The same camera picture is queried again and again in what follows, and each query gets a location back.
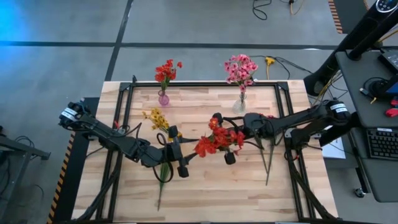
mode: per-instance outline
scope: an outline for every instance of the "wooden tabletop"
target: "wooden tabletop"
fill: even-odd
[[[294,111],[309,107],[302,80],[289,80]],[[97,119],[111,126],[120,82],[105,82],[99,99]],[[158,88],[134,88],[129,125],[142,122],[140,138],[147,139],[155,147],[157,131],[152,123],[144,120],[142,111],[150,113],[159,107]],[[170,104],[159,107],[170,125],[177,125],[185,138],[199,138],[211,131],[208,122],[212,114],[236,116],[233,103],[239,98],[239,88],[230,87],[170,87],[167,89]],[[250,86],[247,90],[247,112],[279,116],[272,87]],[[265,157],[269,160],[269,142]],[[309,145],[318,146],[314,140]],[[99,148],[97,142],[90,143],[88,153]],[[184,154],[193,151],[195,143],[182,144]],[[190,176],[180,178],[174,165],[174,179],[165,184],[160,210],[157,211],[159,182],[152,169],[145,168],[124,158],[119,181],[114,222],[274,222],[297,221],[285,146],[282,141],[275,148],[269,183],[259,150],[244,145],[236,157],[236,163],[225,164],[223,154],[194,158],[189,166]],[[85,161],[73,217],[79,217],[100,190],[107,150],[91,155]],[[322,152],[318,149],[303,150],[311,190],[332,214],[337,216]],[[300,191],[303,209],[308,216],[305,197]],[[107,194],[104,214],[108,211],[110,194]]]

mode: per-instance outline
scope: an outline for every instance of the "green leaf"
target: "green leaf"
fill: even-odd
[[[167,163],[162,163],[160,165],[160,179],[163,182],[159,181],[159,199],[157,201],[157,210],[159,211],[160,209],[160,203],[162,201],[162,192],[163,192],[163,186],[164,186],[164,182],[167,180],[167,177],[169,176],[170,173],[170,168],[169,165],[167,165]]]

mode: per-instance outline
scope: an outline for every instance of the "computer keyboard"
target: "computer keyboard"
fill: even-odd
[[[371,158],[398,161],[398,131],[367,129],[369,154]]]

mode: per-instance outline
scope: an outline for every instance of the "clear glass vase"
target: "clear glass vase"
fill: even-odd
[[[244,93],[241,93],[239,96],[239,99],[236,100],[232,107],[232,111],[236,114],[241,114],[246,112],[246,95]]]
[[[162,106],[168,105],[168,103],[170,102],[170,98],[169,96],[166,95],[166,91],[160,90],[157,94],[159,95],[160,105]]]

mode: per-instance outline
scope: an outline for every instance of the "concrete floor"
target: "concrete floor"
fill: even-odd
[[[115,42],[127,0],[23,0],[0,1],[0,40],[42,42]],[[330,50],[289,50],[289,45],[336,45],[344,35],[336,32],[327,0],[306,0],[303,9],[290,17],[289,8],[273,1],[264,10],[267,21],[253,16],[250,0],[135,0],[123,42],[277,44],[284,49],[189,49],[121,48],[112,80],[153,80],[154,68],[168,58],[184,64],[179,80],[224,80],[223,62],[232,54],[284,57],[315,71]],[[398,39],[389,40],[397,45]],[[7,220],[27,219],[43,223],[50,204],[69,139],[57,125],[69,101],[99,96],[112,47],[0,47],[0,125],[10,138],[26,135],[37,148],[52,153],[48,161],[34,160],[24,177],[18,202]],[[265,79],[265,66],[257,79]],[[289,67],[291,79],[307,74]],[[271,79],[287,78],[279,65],[270,69]],[[336,84],[346,88],[343,79]],[[340,91],[333,90],[335,96]],[[350,111],[350,97],[341,98]],[[353,169],[328,169],[333,195],[341,218],[352,221],[396,223],[398,203],[378,203],[372,195],[356,198],[359,187]],[[44,189],[41,200],[40,191]]]

